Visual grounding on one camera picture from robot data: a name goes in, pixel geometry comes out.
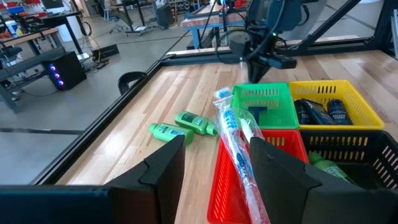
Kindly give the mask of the black plastic basket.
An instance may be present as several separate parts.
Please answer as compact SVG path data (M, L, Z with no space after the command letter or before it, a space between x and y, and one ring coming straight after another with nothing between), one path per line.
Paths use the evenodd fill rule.
M398 142L382 130L301 130L307 153L336 163L368 190L398 190Z

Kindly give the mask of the yellow plastic basket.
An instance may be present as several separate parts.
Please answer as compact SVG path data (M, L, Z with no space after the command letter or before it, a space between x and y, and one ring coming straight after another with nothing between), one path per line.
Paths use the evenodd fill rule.
M360 92L348 80L312 80L289 82L294 100L312 100L326 106L330 100L341 100L352 125L301 124L301 130L381 130L385 127Z

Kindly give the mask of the black aluminium table frame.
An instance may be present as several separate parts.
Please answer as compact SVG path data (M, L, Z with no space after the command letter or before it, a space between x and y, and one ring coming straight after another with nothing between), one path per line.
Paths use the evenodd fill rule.
M283 81L348 80L398 140L398 60L379 39L369 48L298 58L295 69L274 72ZM153 64L148 77L95 120L43 171L37 184L102 184L133 166L156 146L151 122L170 121L178 105L211 116L213 92L239 82L238 60L229 52L181 51Z

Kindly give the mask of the black PC under desk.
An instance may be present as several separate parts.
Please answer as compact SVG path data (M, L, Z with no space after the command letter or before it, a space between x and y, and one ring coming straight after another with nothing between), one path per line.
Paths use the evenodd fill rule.
M174 23L174 15L170 4L157 8L157 22L160 28L168 29Z

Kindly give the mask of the silver aluminium bracket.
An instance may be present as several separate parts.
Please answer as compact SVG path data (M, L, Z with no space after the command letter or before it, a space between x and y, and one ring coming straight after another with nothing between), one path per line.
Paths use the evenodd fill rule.
M398 9L393 10L391 25L392 42L394 44L394 57L398 60Z

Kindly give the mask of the green plastic basket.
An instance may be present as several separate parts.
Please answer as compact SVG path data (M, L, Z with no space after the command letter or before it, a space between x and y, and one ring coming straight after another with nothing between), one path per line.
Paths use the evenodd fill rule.
M296 129L299 126L292 95L287 83L235 85L234 107L248 111L249 106L266 106L260 115L261 129Z

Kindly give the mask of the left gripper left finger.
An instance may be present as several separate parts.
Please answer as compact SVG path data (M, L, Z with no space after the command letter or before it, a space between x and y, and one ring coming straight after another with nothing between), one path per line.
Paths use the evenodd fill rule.
M174 224L184 168L178 135L104 185L3 185L0 224Z

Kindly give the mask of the green travel bottle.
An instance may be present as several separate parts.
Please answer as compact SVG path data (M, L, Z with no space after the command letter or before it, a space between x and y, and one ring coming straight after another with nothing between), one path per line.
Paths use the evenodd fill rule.
M308 160L311 165L317 167L318 169L335 176L339 179L343 179L346 182L356 185L355 181L349 177L337 164L332 161L324 159L317 152L310 152L308 154Z
M194 138L194 132L191 129L174 126L167 123L152 123L149 128L150 133L156 138L166 142L171 141L175 136L185 136L185 144L189 145Z
M209 118L188 111L180 112L175 117L175 123L183 128L191 129L197 134L209 134L212 136L218 134L214 123Z

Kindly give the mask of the red plastic basket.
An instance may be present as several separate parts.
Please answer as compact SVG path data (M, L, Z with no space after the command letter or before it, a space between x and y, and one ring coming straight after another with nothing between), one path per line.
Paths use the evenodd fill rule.
M262 134L268 143L301 161L308 162L305 146L298 130L263 129ZM241 194L237 172L222 141L218 148L207 220L210 224L251 224Z

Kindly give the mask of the black floor box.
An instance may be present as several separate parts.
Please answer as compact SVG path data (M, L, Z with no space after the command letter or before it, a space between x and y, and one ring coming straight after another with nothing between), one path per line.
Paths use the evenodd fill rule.
M113 55L119 54L119 49L116 44L102 47L92 51L93 61L99 61Z

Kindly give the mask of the black PC tower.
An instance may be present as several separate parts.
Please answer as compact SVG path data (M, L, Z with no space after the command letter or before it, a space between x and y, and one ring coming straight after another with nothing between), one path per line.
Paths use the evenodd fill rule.
M86 73L75 52L43 62L51 82L59 91L71 90L86 80Z

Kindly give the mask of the black office desk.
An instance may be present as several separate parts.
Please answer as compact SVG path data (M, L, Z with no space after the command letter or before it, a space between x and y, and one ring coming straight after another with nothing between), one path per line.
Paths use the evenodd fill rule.
M111 17L122 20L127 25L126 35L137 34L141 36L147 32L154 30L153 26L147 25L144 20L144 15L141 9L141 2L146 0L104 0L104 15L106 19ZM135 25L128 13L127 7L136 6L141 21L141 26Z

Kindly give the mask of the grey bench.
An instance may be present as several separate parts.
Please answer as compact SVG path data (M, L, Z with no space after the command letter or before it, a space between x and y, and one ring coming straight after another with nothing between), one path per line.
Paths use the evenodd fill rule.
M44 52L35 57L28 58L20 63L6 67L0 70L0 82L8 78L12 78L14 75L26 71L27 69L34 67L44 61L52 60L53 58L61 57L66 53L63 47L57 47L55 49ZM11 94L8 90L2 87L0 84L0 101L4 102L5 105L13 112L18 113L18 106L13 102Z

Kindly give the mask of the black standing desk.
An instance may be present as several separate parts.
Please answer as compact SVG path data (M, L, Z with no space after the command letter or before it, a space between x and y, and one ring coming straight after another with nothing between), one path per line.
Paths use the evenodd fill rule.
M65 25L68 34L70 35L78 53L82 54L83 51L78 43L76 35L72 30L70 22L68 21L69 17L75 17L75 19L78 21L78 25L81 25L79 15L80 15L79 12L67 12L67 13L60 13L57 15L44 16L44 17L39 17L38 14L36 14L36 15L23 16L21 21L24 25L27 26L27 28L32 28L35 31L51 29Z

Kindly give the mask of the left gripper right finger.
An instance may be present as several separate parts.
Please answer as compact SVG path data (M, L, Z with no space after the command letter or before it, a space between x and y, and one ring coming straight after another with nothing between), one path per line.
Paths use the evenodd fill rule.
M366 190L257 137L249 155L271 224L398 224L398 190Z

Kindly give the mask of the blue frame wooden workbench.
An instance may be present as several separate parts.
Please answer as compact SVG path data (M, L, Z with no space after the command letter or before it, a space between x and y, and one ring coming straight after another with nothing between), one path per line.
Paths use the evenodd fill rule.
M220 31L224 26L240 26L244 24L247 7L227 10L226 19L223 19L223 13L220 11L222 6L216 5L213 9L210 4L200 6L196 11L185 14L181 22L183 29L192 35L192 41L187 46L188 50L207 48L208 37L202 36L200 31L207 30L211 34Z

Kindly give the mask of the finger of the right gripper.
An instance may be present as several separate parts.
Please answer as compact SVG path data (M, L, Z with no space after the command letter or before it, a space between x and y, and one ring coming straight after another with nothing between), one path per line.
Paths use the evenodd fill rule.
M257 83L258 64L255 61L248 61L248 80L250 83Z
M269 71L270 65L266 62L259 68L259 80L263 78L263 76Z

